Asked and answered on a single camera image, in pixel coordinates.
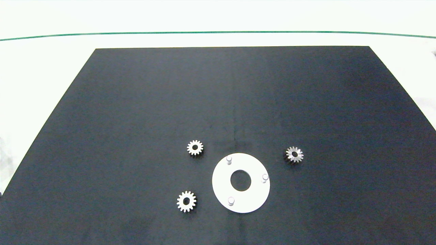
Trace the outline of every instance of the plate center hole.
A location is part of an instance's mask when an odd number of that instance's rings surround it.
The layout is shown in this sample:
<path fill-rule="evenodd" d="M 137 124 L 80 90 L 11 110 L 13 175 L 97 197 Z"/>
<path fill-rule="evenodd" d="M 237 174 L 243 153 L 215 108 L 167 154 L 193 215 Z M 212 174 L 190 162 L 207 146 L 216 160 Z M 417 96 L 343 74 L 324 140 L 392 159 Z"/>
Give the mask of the plate center hole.
<path fill-rule="evenodd" d="M 236 170 L 232 173 L 230 182 L 233 188 L 237 189 L 238 191 L 245 191 L 251 185 L 251 178 L 250 175 L 244 170 Z"/>

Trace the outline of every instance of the spur gear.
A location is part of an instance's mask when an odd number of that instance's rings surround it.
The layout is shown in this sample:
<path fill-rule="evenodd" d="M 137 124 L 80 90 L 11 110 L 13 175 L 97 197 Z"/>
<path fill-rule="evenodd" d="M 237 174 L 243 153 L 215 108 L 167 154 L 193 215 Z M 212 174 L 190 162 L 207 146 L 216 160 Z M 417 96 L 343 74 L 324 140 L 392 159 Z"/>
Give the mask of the spur gear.
<path fill-rule="evenodd" d="M 189 202 L 185 204 L 185 198 L 189 199 Z M 180 211 L 186 212 L 191 211 L 194 209 L 195 202 L 197 201 L 196 196 L 194 196 L 194 193 L 191 193 L 190 191 L 182 192 L 182 195 L 179 195 L 179 198 L 177 198 L 177 205 L 179 205 L 177 208 L 180 209 Z"/>
<path fill-rule="evenodd" d="M 286 150 L 286 156 L 290 162 L 293 161 L 294 163 L 298 163 L 301 162 L 301 160 L 303 160 L 304 155 L 303 152 L 297 147 L 289 147 Z"/>
<path fill-rule="evenodd" d="M 199 140 L 193 140 L 188 144 L 188 152 L 191 155 L 200 155 L 203 150 L 203 143 Z"/>

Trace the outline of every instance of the green line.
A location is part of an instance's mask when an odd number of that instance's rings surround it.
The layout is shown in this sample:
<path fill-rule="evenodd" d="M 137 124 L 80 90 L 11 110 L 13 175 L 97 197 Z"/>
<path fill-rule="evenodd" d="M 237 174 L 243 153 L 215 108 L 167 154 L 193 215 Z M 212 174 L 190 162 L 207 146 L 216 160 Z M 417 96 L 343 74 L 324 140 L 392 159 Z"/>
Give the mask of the green line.
<path fill-rule="evenodd" d="M 71 34 L 54 34 L 32 37 L 14 37 L 0 39 L 0 41 L 41 38 L 41 37 L 65 37 L 65 36 L 88 36 L 88 35 L 119 35 L 119 34 L 216 34 L 216 33 L 342 33 L 342 34 L 369 34 L 369 35 L 386 35 L 400 37 L 422 37 L 435 38 L 434 36 L 382 33 L 382 32 L 365 32 L 365 31 L 147 31 L 147 32 L 95 32 L 95 33 L 71 33 Z"/>

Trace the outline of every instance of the white background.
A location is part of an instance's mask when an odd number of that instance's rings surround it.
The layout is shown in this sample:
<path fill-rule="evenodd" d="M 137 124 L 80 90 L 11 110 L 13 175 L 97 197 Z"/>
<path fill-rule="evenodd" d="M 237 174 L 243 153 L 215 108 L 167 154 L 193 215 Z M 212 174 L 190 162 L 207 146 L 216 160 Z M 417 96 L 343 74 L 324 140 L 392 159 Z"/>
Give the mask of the white background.
<path fill-rule="evenodd" d="M 0 1 L 0 39 L 147 31 L 436 36 L 435 1 Z M 95 48 L 370 46 L 436 128 L 436 39 L 367 34 L 122 34 L 0 41 L 0 192 Z"/>

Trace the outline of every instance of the white circular plate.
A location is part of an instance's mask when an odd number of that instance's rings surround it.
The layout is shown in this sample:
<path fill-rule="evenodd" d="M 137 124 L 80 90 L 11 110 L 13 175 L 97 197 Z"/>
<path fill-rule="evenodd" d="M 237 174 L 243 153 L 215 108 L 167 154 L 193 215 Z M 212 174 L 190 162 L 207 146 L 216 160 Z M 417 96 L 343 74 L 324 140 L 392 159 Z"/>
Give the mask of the white circular plate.
<path fill-rule="evenodd" d="M 245 191 L 236 190 L 230 182 L 230 177 L 238 170 L 247 172 L 251 178 L 251 185 Z M 233 153 L 218 162 L 212 175 L 212 188 L 224 207 L 237 213 L 249 213 L 260 208 L 268 198 L 269 176 L 255 157 Z"/>

